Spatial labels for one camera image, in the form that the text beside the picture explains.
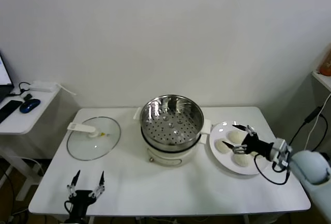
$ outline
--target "white shelf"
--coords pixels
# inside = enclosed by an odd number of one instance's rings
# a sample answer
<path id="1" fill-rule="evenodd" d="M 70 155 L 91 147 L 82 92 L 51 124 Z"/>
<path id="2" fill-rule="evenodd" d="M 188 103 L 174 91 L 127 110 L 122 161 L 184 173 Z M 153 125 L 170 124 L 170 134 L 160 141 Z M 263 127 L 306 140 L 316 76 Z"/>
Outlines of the white shelf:
<path id="1" fill-rule="evenodd" d="M 318 74 L 316 71 L 313 71 L 312 75 L 320 83 L 322 83 L 329 91 L 331 91 L 331 77 L 323 76 L 322 74 Z"/>

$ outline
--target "lid handle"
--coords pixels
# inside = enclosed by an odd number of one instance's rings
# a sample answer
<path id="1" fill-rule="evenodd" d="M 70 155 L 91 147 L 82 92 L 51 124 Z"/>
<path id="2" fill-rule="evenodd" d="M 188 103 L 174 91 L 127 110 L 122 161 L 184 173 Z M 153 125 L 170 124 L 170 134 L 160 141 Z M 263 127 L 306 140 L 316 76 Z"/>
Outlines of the lid handle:
<path id="1" fill-rule="evenodd" d="M 77 131 L 77 132 L 87 132 L 91 138 L 97 137 L 99 132 L 97 128 L 93 126 L 88 126 L 80 123 L 71 122 L 68 127 L 68 130 Z"/>

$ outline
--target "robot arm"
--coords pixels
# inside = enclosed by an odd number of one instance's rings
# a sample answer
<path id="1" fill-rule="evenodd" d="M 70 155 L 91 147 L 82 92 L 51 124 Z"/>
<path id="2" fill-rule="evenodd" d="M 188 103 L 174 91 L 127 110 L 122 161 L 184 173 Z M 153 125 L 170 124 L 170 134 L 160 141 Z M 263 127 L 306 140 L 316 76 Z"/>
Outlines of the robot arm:
<path id="1" fill-rule="evenodd" d="M 257 133 L 250 127 L 234 125 L 248 132 L 240 146 L 224 142 L 236 154 L 257 152 L 273 163 L 275 172 L 290 171 L 299 179 L 309 193 L 314 204 L 320 209 L 325 218 L 331 222 L 331 168 L 324 157 L 318 152 L 300 151 L 292 154 L 293 150 L 283 139 L 272 143 L 259 140 Z"/>
<path id="2" fill-rule="evenodd" d="M 104 176 L 103 173 L 100 178 L 99 185 L 92 190 L 76 190 L 75 186 L 78 181 L 80 171 L 73 177 L 70 185 L 67 185 L 69 191 L 69 199 L 65 201 L 64 206 L 69 214 L 69 219 L 64 223 L 78 223 L 86 224 L 85 216 L 88 206 L 95 203 L 97 199 L 104 192 Z M 67 203 L 71 204 L 71 209 L 67 207 Z"/>

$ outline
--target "orange object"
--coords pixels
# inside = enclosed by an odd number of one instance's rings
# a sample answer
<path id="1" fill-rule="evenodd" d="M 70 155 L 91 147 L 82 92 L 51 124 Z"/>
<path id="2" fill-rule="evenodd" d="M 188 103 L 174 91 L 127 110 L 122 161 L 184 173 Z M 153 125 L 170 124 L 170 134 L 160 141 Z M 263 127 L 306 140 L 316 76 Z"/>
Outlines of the orange object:
<path id="1" fill-rule="evenodd" d="M 324 59 L 323 59 L 323 63 L 321 64 L 320 68 L 319 68 L 319 72 L 320 74 L 330 77 L 331 76 L 331 50 L 329 50 Z"/>

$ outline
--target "white plate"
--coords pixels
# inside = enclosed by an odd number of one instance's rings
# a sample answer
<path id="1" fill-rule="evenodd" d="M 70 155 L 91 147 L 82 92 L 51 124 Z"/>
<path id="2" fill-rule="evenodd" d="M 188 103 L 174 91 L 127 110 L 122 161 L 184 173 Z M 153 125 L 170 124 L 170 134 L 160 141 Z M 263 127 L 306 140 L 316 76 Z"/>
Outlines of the white plate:
<path id="1" fill-rule="evenodd" d="M 251 158 L 251 162 L 249 164 L 249 166 L 247 167 L 241 167 L 239 165 L 237 165 L 234 161 L 233 161 L 233 152 L 229 151 L 226 154 L 222 154 L 220 153 L 216 148 L 215 148 L 215 141 L 221 138 L 224 138 L 226 141 L 228 141 L 230 144 L 236 145 L 234 143 L 232 143 L 229 139 L 228 139 L 228 133 L 232 130 L 237 130 L 240 131 L 239 129 L 233 127 L 232 125 L 235 124 L 234 121 L 231 122 L 222 122 L 218 125 L 216 125 L 209 136 L 209 144 L 210 144 L 210 148 L 212 150 L 212 153 L 214 154 L 214 156 L 216 157 L 216 159 L 225 167 L 227 167 L 228 169 L 230 169 L 231 171 L 234 171 L 236 173 L 239 174 L 243 174 L 243 175 L 255 175 L 255 174 L 259 174 L 259 171 L 257 170 L 255 164 L 254 164 L 254 157 L 249 155 L 249 157 Z M 259 156 L 257 157 L 257 164 L 259 166 L 259 169 L 261 171 L 263 171 L 269 164 L 269 161 L 266 160 L 265 158 Z"/>

